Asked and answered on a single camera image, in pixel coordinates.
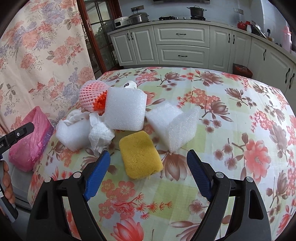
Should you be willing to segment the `person's left hand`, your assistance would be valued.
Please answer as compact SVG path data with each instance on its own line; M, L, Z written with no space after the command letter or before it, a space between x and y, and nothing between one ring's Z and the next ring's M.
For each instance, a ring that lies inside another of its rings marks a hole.
M10 204L15 204L15 195L13 192L13 186L11 184L11 177L9 175L9 166L6 161L3 161L3 184L4 184L4 195L9 200Z

